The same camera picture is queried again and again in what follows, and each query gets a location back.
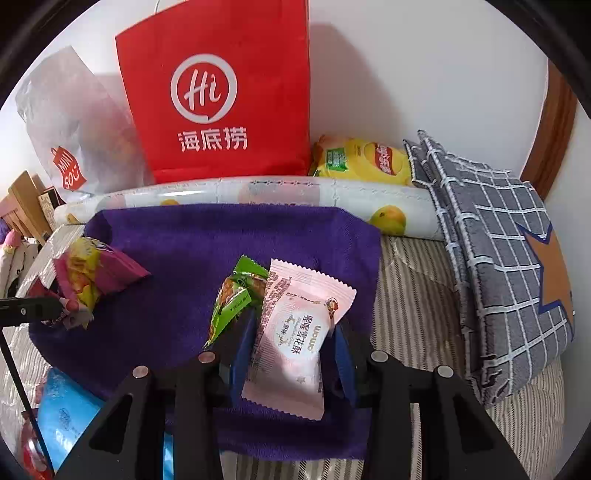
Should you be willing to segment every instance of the purple towel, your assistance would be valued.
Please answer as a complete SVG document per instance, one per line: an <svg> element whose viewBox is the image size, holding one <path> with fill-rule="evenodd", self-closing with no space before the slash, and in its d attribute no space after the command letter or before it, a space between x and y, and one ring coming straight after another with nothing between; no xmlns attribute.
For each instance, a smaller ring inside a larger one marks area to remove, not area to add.
<svg viewBox="0 0 591 480"><path fill-rule="evenodd" d="M343 210L278 205L185 205L105 210L86 235L125 252L152 273L102 298L88 330L31 324L45 359L101 398L137 365L168 368L195 356L207 337L223 279L245 254L265 267L279 258L357 289L348 314L371 331L380 256L377 228ZM330 393L336 378L323 347L326 411L305 420L241 400L216 409L219 446L269 460L363 458L369 412Z"/></svg>

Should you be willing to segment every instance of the green snack packet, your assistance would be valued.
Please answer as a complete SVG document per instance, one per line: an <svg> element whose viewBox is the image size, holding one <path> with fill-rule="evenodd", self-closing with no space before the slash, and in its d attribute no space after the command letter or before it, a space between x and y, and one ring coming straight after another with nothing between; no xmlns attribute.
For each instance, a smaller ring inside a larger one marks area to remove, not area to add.
<svg viewBox="0 0 591 480"><path fill-rule="evenodd" d="M226 278L213 305L209 335L204 347L211 345L224 328L248 306L260 309L265 295L269 272L255 261L243 255Z"/></svg>

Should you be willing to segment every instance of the orange star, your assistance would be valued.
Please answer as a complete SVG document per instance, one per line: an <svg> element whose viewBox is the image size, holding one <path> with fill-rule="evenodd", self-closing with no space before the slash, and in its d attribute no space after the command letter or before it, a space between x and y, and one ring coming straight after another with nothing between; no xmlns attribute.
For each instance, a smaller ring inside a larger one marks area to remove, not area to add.
<svg viewBox="0 0 591 480"><path fill-rule="evenodd" d="M517 225L540 263L540 302L538 314L561 306L564 314L574 329L573 299L571 297L569 274L566 271L564 258L554 233L552 224L548 227L546 238L540 238L528 229Z"/></svg>

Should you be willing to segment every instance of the colorful candy wrapper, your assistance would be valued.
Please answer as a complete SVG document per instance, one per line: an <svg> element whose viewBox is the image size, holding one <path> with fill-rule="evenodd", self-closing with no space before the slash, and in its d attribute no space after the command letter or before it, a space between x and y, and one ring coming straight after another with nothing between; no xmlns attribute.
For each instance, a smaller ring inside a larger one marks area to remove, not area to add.
<svg viewBox="0 0 591 480"><path fill-rule="evenodd" d="M355 294L328 275L272 260L242 397L320 420L324 414L320 347Z"/></svg>
<svg viewBox="0 0 591 480"><path fill-rule="evenodd" d="M217 292L205 347L211 345L247 306L260 307L268 274L266 268L246 255L240 257L232 275L224 280Z"/></svg>
<svg viewBox="0 0 591 480"><path fill-rule="evenodd" d="M94 320L94 315L90 309L79 302L78 300L69 300L64 297L60 297L58 294L52 292L48 288L45 288L41 280L37 278L31 288L29 288L28 297L54 297L60 300L63 310L59 318L54 320L46 320L43 323L50 326L63 325L67 330L82 325L84 328L88 327L88 324Z"/></svg>
<svg viewBox="0 0 591 480"><path fill-rule="evenodd" d="M94 238L82 237L53 260L61 292L90 312L102 295L116 293L150 275L130 257Z"/></svg>

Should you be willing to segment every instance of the white plastic bag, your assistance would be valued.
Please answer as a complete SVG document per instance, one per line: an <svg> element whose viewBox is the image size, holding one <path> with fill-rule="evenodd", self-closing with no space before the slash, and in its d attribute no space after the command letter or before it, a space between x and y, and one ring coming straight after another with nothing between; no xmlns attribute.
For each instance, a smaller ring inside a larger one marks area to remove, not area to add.
<svg viewBox="0 0 591 480"><path fill-rule="evenodd" d="M16 100L35 152L65 201L153 183L134 125L72 47L43 60Z"/></svg>

